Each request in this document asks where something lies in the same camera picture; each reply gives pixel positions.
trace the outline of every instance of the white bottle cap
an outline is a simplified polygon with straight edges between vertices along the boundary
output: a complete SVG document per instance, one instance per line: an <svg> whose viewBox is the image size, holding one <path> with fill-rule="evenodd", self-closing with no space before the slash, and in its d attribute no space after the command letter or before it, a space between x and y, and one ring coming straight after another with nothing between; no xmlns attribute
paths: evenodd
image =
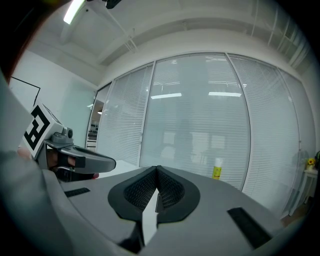
<svg viewBox="0 0 320 256"><path fill-rule="evenodd" d="M215 167L222 167L223 159L222 158L216 158L214 162Z"/></svg>

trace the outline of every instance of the white table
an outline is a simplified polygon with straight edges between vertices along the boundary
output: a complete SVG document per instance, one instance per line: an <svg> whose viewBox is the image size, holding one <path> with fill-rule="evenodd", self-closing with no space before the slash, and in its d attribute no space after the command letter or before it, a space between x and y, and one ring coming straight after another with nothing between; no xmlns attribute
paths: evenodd
<svg viewBox="0 0 320 256"><path fill-rule="evenodd" d="M298 204L300 202L300 199L301 199L301 197L302 197L302 195L303 195L303 193L305 191L306 184L307 184L307 179L311 178L311 181L310 181L307 193L306 193L306 197L305 197L305 200L304 200L304 204L307 203L307 201L309 199L310 188L311 188L312 183L313 183L314 180L315 180L315 182L317 182L317 177L318 177L318 171L317 170L315 170L315 169L304 170L304 172L303 172L303 181L302 181L300 189L298 189L298 197L297 197L296 201L294 202L293 207L291 208L291 210L289 212L289 216L292 216L294 214L295 210L297 209Z"/></svg>

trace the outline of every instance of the black rubber pad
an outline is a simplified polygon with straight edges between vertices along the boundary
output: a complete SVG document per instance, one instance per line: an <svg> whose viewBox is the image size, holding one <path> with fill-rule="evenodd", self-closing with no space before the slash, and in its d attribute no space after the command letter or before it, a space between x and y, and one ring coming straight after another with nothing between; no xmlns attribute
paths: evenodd
<svg viewBox="0 0 320 256"><path fill-rule="evenodd" d="M74 196L77 196L77 195L81 195L83 193L87 193L89 192L90 190L86 187L82 187L82 188L78 188L78 189L74 189L74 190L70 190L70 191L65 191L65 195L67 198L70 198L70 197L74 197Z"/></svg>
<svg viewBox="0 0 320 256"><path fill-rule="evenodd" d="M272 238L243 208L232 208L227 212L254 249Z"/></svg>

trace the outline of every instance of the yellow label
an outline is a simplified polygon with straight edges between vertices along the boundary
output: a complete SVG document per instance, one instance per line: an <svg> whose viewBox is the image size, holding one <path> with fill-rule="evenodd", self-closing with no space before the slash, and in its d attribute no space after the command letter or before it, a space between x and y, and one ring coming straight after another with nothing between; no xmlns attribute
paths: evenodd
<svg viewBox="0 0 320 256"><path fill-rule="evenodd" d="M214 167L213 168L213 174L212 174L212 179L219 180L220 179L220 174L221 174L221 167Z"/></svg>

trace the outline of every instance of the window blinds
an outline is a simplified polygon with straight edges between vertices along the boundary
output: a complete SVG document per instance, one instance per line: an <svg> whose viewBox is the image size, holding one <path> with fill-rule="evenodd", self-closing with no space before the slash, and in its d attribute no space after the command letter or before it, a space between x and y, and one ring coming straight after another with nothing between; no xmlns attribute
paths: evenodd
<svg viewBox="0 0 320 256"><path fill-rule="evenodd" d="M98 153L138 166L151 71L147 66L111 85L98 130Z"/></svg>
<svg viewBox="0 0 320 256"><path fill-rule="evenodd" d="M163 165L242 188L250 154L244 95L223 54L172 58L155 65L140 166Z"/></svg>
<svg viewBox="0 0 320 256"><path fill-rule="evenodd" d="M237 69L252 122L252 164L243 192L277 216L296 176L299 131L292 99L276 67L230 55Z"/></svg>
<svg viewBox="0 0 320 256"><path fill-rule="evenodd" d="M290 74L282 70L280 72L288 86L290 95L292 97L291 100L294 103L294 108L299 124L299 136L301 141L299 166L293 184L293 191L291 193L288 204L284 209L284 211L287 212L290 210L295 196L297 195L297 190L299 188L300 181L305 170L306 161L308 158L314 157L316 154L316 132L311 106L303 84Z"/></svg>

